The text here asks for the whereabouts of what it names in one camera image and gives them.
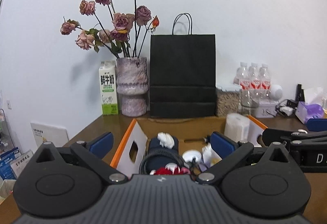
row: cardboard divider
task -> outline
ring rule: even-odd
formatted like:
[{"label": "cardboard divider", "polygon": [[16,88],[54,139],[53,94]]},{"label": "cardboard divider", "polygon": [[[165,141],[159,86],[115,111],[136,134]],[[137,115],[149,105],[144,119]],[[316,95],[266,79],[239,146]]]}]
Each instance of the cardboard divider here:
[{"label": "cardboard divider", "polygon": [[[252,143],[257,143],[257,138],[264,131],[264,125],[255,118],[250,118],[249,137]],[[128,177],[138,174],[139,166],[148,148],[149,141],[157,137],[159,132],[169,133],[179,140],[179,154],[195,149],[202,151],[206,145],[203,138],[214,131],[224,133],[226,118],[203,117],[193,119],[133,119],[128,127],[110,166],[116,168]],[[135,163],[130,158],[130,149],[133,142],[137,145],[138,152]]]}]

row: black paper bag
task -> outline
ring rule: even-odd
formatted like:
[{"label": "black paper bag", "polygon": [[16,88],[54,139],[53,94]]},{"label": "black paper bag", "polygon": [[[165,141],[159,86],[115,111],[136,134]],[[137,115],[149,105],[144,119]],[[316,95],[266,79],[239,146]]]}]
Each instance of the black paper bag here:
[{"label": "black paper bag", "polygon": [[215,113],[215,35],[151,36],[150,111],[153,117],[192,118]]}]

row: milk carton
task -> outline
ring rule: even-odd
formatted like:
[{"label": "milk carton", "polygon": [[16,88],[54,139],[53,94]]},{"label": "milk carton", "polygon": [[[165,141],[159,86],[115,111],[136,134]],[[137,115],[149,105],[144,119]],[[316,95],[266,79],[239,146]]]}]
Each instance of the milk carton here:
[{"label": "milk carton", "polygon": [[106,61],[101,62],[101,67],[99,68],[103,115],[118,114],[115,67],[115,61]]}]

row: flower vase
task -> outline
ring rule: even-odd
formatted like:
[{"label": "flower vase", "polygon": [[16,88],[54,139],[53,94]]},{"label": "flower vase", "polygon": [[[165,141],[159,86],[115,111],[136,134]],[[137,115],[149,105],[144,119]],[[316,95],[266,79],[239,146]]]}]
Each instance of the flower vase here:
[{"label": "flower vase", "polygon": [[149,90],[147,58],[118,58],[117,74],[122,114],[129,117],[144,115],[147,112],[144,94]]}]

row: bag handle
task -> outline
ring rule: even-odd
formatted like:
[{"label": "bag handle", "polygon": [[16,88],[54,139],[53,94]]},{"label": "bag handle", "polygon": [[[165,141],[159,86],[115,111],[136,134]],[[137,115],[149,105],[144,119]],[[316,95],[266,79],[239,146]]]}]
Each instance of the bag handle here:
[{"label": "bag handle", "polygon": [[190,34],[190,30],[191,30],[191,35],[193,33],[193,20],[192,20],[192,17],[189,13],[182,13],[182,14],[179,14],[176,16],[175,20],[174,20],[174,24],[173,24],[173,31],[172,31],[172,35],[174,35],[174,28],[175,28],[175,25],[178,21],[178,19],[180,19],[181,16],[186,16],[187,19],[188,19],[188,35]]}]

